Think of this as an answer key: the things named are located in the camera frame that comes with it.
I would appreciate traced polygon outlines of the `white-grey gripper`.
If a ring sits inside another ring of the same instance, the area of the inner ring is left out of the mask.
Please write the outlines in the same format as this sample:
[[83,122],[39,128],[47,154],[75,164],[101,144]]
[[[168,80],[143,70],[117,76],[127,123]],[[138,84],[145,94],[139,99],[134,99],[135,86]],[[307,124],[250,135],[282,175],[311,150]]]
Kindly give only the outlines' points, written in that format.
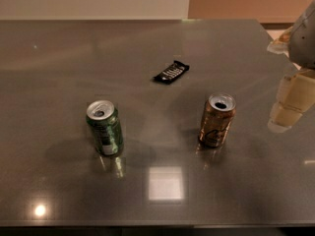
[[274,133],[284,133],[294,126],[302,115],[315,104],[315,1],[301,16],[276,39],[267,51],[289,54],[301,69],[280,82],[276,102],[270,112],[268,128]]

